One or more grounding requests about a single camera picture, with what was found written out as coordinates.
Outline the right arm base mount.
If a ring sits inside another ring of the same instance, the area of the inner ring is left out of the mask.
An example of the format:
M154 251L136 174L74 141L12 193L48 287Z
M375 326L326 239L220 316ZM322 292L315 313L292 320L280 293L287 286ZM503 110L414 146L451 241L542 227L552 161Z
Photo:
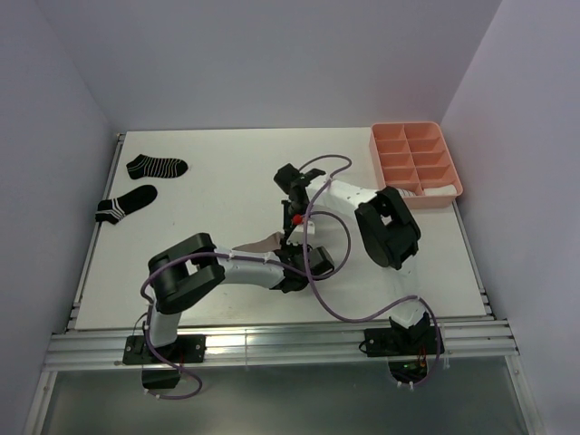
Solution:
M435 328L412 338L407 332L395 328L368 328L363 331L359 350L368 357L426 356L442 353L444 345L438 343Z

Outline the taupe sock red cuff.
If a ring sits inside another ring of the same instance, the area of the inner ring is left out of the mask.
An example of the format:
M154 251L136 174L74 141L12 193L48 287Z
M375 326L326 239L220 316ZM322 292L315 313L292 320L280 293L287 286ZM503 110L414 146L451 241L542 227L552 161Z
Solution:
M267 253L274 252L281 248L284 235L280 232L275 232L266 238L256 242L246 243L244 245L235 246L235 251L243 251L249 253Z

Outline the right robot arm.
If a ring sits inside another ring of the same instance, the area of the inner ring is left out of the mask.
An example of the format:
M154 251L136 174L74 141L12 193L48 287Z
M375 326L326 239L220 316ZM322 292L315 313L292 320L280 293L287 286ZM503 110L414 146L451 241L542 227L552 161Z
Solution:
M412 286L404 283L411 273L406 263L419 251L420 228L396 188L360 188L335 179L337 174L337 171L326 174L321 169L303 173L291 164L284 165L275 174L275 184L287 195L282 201L283 235L275 251L285 264L285 279L275 288L289 293L309 286L323 309L346 323L369 322L388 314L390 322L397 326L391 334L394 347L402 353L412 353L422 344L421 327L429 321L425 304L411 293ZM375 314L348 318L336 313L323 300L315 283L338 273L346 261L336 266L324 249L309 245L306 231L300 241L290 241L298 227L309 224L315 215L337 221L354 220L368 257L375 265L399 277L399 283L392 286L393 302Z

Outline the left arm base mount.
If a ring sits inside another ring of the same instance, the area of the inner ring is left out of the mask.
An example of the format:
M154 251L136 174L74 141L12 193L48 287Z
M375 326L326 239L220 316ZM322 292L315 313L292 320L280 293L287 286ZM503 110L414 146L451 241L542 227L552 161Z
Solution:
M156 351L172 363L202 363L205 358L206 336L203 334L179 335L174 343L159 347ZM142 335L131 335L125 343L122 356L124 365L160 363L146 344Z

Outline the white sock black toe heel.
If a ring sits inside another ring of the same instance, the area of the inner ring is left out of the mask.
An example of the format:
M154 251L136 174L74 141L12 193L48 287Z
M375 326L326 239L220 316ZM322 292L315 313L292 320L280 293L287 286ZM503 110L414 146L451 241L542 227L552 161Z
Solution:
M404 188L397 188L398 192L403 198L414 198L417 197L417 194L412 190L407 190Z

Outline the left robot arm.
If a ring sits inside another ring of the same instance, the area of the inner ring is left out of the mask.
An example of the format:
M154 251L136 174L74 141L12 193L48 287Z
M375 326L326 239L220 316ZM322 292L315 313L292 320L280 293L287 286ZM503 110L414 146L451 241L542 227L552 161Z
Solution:
M153 288L149 335L144 352L156 362L166 362L177 350L181 313L219 285L254 285L283 293L306 288L312 276L334 271L334 261L320 246L288 244L274 233L258 242L225 249L208 233L197 233L162 251L148 262Z

